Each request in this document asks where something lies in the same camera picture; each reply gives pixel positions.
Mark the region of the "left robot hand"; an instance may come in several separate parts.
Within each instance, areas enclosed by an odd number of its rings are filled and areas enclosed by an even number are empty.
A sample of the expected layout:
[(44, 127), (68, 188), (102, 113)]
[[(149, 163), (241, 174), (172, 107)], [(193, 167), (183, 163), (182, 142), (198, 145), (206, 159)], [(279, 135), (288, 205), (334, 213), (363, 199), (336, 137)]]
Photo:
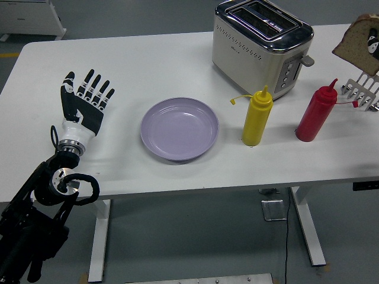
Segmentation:
[(60, 97), (63, 109), (64, 140), (77, 141), (82, 145), (97, 136), (104, 118), (104, 109), (115, 90), (110, 88), (106, 80), (101, 86), (101, 75), (90, 70), (77, 89), (73, 83), (75, 74), (69, 74), (60, 87)]

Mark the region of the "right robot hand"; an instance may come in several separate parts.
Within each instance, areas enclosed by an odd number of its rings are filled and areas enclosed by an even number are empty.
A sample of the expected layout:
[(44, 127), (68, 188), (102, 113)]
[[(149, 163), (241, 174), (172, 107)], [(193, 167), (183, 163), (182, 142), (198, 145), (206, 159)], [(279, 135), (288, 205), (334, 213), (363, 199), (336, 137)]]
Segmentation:
[(378, 59), (378, 31), (375, 28), (370, 28), (367, 46), (369, 54)]

